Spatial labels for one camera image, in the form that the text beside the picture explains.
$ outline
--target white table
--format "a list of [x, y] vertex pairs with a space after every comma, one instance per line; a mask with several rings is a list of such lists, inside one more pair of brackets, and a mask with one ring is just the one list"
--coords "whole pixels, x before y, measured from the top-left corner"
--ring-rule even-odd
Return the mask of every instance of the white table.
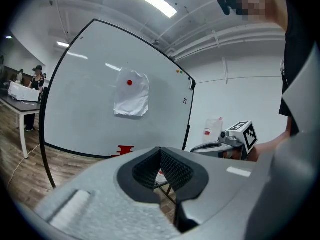
[[16, 127], [20, 130], [21, 146], [24, 157], [27, 159], [28, 152], [26, 147], [25, 139], [25, 115], [38, 114], [40, 113], [40, 104], [36, 102], [24, 101], [28, 105], [24, 104], [19, 100], [12, 99], [7, 95], [0, 95], [0, 102], [16, 113]]

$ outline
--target white ceiling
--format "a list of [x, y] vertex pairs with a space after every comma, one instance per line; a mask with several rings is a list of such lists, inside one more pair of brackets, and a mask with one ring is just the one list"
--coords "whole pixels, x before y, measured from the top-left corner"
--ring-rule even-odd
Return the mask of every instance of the white ceiling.
[[144, 0], [51, 0], [53, 5], [49, 1], [39, 0], [39, 7], [45, 11], [53, 46], [58, 40], [71, 42], [92, 19], [116, 24], [150, 43], [159, 40], [158, 49], [175, 60], [220, 43], [284, 40], [283, 31], [275, 25], [248, 28], [253, 22], [224, 15], [217, 0], [165, 0], [177, 10], [171, 18]]

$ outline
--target red marking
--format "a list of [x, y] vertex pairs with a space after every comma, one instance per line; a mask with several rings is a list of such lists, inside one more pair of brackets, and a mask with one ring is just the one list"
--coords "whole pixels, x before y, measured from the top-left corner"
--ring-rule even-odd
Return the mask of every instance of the red marking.
[[131, 149], [134, 148], [134, 146], [119, 146], [120, 148], [120, 151], [117, 151], [117, 153], [120, 153], [120, 154], [116, 154], [116, 155], [112, 155], [111, 157], [118, 157], [118, 156], [121, 156], [121, 155], [125, 155], [125, 154], [128, 154], [128, 153], [131, 153]]

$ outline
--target black tabletop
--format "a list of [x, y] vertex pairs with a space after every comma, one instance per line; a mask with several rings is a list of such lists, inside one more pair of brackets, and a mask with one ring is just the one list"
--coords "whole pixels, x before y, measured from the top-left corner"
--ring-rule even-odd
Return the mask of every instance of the black tabletop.
[[24, 101], [28, 104], [34, 104], [27, 105], [21, 102], [20, 100], [13, 99], [11, 96], [0, 94], [0, 101], [7, 103], [9, 106], [13, 107], [14, 109], [20, 111], [20, 112], [30, 112], [30, 111], [39, 111], [41, 104], [38, 104], [37, 102], [31, 102], [31, 101]]

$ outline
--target wooden floor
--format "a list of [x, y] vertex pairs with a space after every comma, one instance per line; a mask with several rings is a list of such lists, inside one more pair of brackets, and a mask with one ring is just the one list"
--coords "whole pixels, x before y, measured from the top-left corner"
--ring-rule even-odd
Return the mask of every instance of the wooden floor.
[[[35, 117], [35, 128], [38, 129], [39, 115]], [[25, 142], [28, 153], [39, 145], [39, 132], [25, 132]], [[46, 146], [46, 155], [52, 177], [57, 186], [66, 183], [71, 177], [98, 163], [101, 159], [72, 155]], [[23, 160], [20, 132], [16, 128], [16, 114], [0, 102], [0, 174], [4, 184], [8, 182]], [[31, 209], [53, 190], [41, 157], [38, 146], [28, 159], [24, 159], [16, 170], [8, 186], [12, 198], [25, 204]], [[173, 222], [175, 205], [160, 191], [155, 192], [161, 198], [161, 210]], [[173, 190], [170, 196], [175, 200]]]

